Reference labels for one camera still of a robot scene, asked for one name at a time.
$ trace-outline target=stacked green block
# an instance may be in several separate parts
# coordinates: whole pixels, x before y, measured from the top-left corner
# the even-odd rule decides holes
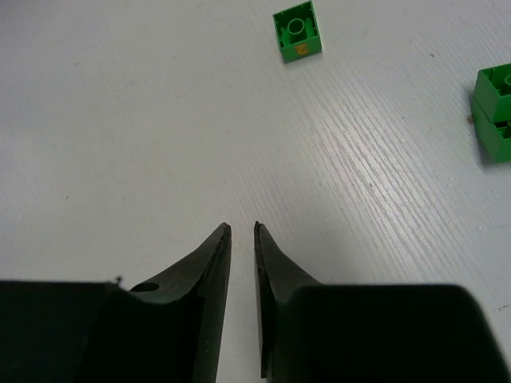
[[[511,64],[479,71],[472,115],[477,135],[493,160],[511,161]]]
[[[321,38],[312,2],[273,15],[279,49],[285,61],[321,52]]]

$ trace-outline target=tabletop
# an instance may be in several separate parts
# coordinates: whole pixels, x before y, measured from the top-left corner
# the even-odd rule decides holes
[[[508,0],[2,0],[0,278],[130,288],[232,225],[218,381],[257,382],[252,229],[321,282],[448,282],[511,360],[511,166],[477,142]]]

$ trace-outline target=green block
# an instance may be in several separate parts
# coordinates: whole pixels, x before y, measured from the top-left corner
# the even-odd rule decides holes
[[[321,52],[321,38],[312,2],[305,2],[273,15],[277,41],[288,61]]]
[[[483,69],[473,96],[491,122],[511,120],[511,64]]]
[[[476,98],[472,99],[472,117],[477,135],[493,160],[511,161],[511,120],[491,122]]]

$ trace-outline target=white surface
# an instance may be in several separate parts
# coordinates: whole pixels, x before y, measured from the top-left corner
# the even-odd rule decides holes
[[[259,381],[252,228],[323,282],[454,282],[511,356],[511,167],[481,163],[479,69],[509,0],[0,0],[0,278],[131,287],[233,227],[218,382]]]

